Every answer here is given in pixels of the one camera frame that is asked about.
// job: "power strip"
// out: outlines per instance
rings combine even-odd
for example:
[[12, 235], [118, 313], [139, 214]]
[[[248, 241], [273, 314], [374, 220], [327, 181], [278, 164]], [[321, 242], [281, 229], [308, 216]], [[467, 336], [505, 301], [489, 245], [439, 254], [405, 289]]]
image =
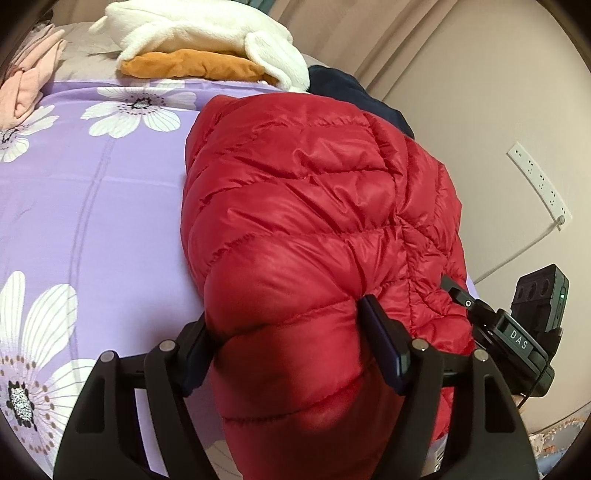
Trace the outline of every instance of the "power strip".
[[563, 230], [573, 219], [573, 215], [548, 176], [519, 142], [513, 145], [507, 155], [519, 167], [525, 178], [529, 180], [531, 186], [538, 193], [558, 225], [558, 229]]

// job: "metal screw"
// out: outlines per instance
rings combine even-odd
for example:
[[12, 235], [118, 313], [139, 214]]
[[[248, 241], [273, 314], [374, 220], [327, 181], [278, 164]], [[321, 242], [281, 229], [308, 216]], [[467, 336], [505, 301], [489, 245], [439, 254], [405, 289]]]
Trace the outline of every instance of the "metal screw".
[[104, 364], [108, 364], [111, 360], [115, 358], [115, 353], [111, 350], [107, 350], [100, 355], [100, 361]]
[[165, 340], [164, 342], [160, 343], [160, 350], [162, 352], [172, 352], [176, 348], [177, 344], [174, 340]]
[[488, 357], [488, 353], [484, 350], [478, 349], [474, 351], [474, 358], [476, 358], [476, 360], [478, 361], [486, 362], [488, 360]]
[[422, 338], [415, 338], [412, 345], [415, 350], [420, 350], [422, 352], [429, 348], [428, 342]]

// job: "white flower pattern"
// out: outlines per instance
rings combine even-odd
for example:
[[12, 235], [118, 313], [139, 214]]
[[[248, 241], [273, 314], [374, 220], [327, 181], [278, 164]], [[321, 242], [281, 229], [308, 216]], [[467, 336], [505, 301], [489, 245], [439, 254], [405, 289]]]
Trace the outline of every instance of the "white flower pattern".
[[70, 340], [77, 296], [68, 284], [35, 300], [21, 331], [25, 275], [16, 271], [0, 291], [0, 410], [37, 463], [53, 473], [57, 449], [76, 399], [95, 365], [75, 359], [42, 381], [50, 360]]
[[174, 111], [196, 110], [193, 92], [171, 92], [185, 87], [183, 80], [164, 79], [155, 86], [149, 81], [133, 81], [131, 86], [98, 87], [98, 94], [111, 100], [88, 107], [83, 120], [106, 116], [89, 130], [93, 137], [108, 134], [122, 138], [134, 132], [143, 120], [146, 127], [157, 132], [172, 132], [181, 126]]
[[226, 440], [214, 442], [210, 448], [205, 450], [205, 453], [220, 480], [239, 480], [242, 478]]
[[14, 128], [0, 130], [0, 162], [12, 162], [29, 149], [27, 137], [40, 130], [51, 127], [59, 115], [47, 116], [54, 105], [41, 106], [23, 123]]

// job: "red puffer jacket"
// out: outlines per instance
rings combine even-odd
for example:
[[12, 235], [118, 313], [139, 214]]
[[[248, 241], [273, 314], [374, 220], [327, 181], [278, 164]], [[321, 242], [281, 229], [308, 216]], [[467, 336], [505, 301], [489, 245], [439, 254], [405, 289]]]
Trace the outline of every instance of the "red puffer jacket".
[[[473, 348], [461, 205], [445, 167], [348, 103], [218, 96], [186, 148], [181, 236], [223, 342], [212, 384], [246, 480], [369, 479], [401, 400], [356, 323], [376, 295], [439, 349]], [[435, 437], [447, 429], [442, 396]]]

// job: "purple bedsheet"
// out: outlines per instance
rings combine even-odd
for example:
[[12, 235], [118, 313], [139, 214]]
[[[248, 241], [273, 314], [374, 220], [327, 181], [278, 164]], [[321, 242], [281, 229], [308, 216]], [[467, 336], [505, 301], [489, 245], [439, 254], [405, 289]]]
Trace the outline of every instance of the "purple bedsheet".
[[[57, 82], [23, 125], [0, 131], [0, 409], [46, 472], [100, 353], [147, 352], [203, 310], [178, 232], [199, 110], [218, 94], [276, 91]], [[188, 405], [204, 447], [223, 439], [208, 384]], [[144, 397], [139, 408], [152, 469], [165, 473]]]

